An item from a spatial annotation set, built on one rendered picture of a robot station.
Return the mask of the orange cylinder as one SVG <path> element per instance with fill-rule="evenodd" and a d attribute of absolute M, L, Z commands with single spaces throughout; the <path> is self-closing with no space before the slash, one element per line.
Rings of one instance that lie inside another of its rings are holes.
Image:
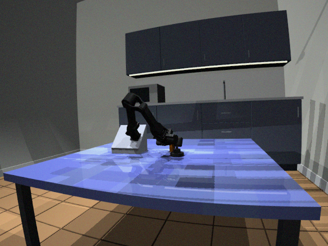
<path fill-rule="evenodd" d="M 170 152 L 173 152 L 175 148 L 176 148 L 176 147 L 174 146 L 174 144 L 171 144 L 171 145 L 169 146 L 169 151 L 170 151 Z"/>

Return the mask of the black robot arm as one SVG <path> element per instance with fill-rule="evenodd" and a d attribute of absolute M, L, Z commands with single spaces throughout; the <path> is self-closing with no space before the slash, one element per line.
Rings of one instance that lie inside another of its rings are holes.
<path fill-rule="evenodd" d="M 136 100 L 139 102 L 139 106 L 135 106 Z M 153 139 L 161 143 L 168 144 L 177 144 L 178 136 L 173 134 L 171 128 L 164 127 L 161 123 L 157 122 L 154 118 L 153 114 L 148 108 L 148 105 L 142 101 L 142 99 L 134 94 L 128 93 L 125 98 L 121 101 L 124 108 L 126 108 L 128 125 L 127 132 L 125 133 L 127 136 L 130 136 L 131 141 L 138 141 L 141 133 L 138 132 L 139 122 L 136 121 L 135 111 L 138 111 L 142 114 L 146 122 L 150 127 L 150 132 L 153 135 Z"/>

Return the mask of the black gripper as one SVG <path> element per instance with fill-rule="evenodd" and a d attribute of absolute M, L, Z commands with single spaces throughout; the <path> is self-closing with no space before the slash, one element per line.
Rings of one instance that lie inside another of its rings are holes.
<path fill-rule="evenodd" d="M 183 144 L 183 138 L 182 137 L 178 137 L 178 142 L 177 144 L 174 144 L 174 147 L 175 146 L 178 146 L 178 147 L 182 147 L 182 144 Z M 156 145 L 157 146 L 171 146 L 171 143 L 161 143 L 159 141 L 156 140 Z"/>

